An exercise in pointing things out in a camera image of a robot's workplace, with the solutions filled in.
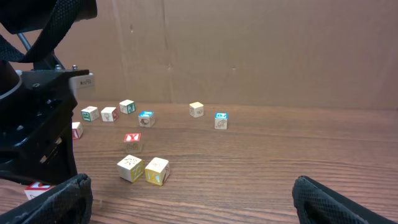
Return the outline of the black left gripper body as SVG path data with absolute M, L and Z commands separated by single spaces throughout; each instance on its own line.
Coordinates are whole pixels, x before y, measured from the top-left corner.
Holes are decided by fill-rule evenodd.
M 1 66 L 1 178 L 58 185 L 77 175 L 69 80 L 88 70 L 34 70 L 17 75 Z

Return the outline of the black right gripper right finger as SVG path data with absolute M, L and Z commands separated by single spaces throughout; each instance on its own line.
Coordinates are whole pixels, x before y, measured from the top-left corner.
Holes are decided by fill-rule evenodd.
M 304 175 L 292 197 L 300 224 L 397 224 Z

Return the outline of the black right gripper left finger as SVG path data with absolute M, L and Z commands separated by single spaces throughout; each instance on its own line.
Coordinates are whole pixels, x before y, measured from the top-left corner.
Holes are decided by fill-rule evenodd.
M 78 174 L 2 214 L 1 223 L 89 223 L 92 205 L 91 179 L 86 174 Z

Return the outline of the red 3 wooden block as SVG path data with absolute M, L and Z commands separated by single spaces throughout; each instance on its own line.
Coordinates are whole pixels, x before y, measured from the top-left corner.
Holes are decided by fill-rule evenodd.
M 28 200 L 32 200 L 33 198 L 49 191 L 52 188 L 53 185 L 44 185 L 40 182 L 34 182 L 24 189 L 24 193 Z

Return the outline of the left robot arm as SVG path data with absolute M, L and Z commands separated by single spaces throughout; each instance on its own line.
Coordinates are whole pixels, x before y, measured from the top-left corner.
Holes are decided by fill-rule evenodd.
M 76 176 L 72 83 L 88 70 L 66 69 L 54 54 L 73 23 L 97 15 L 95 0 L 8 0 L 1 24 L 10 34 L 40 32 L 20 52 L 1 40 L 1 177 L 57 185 Z

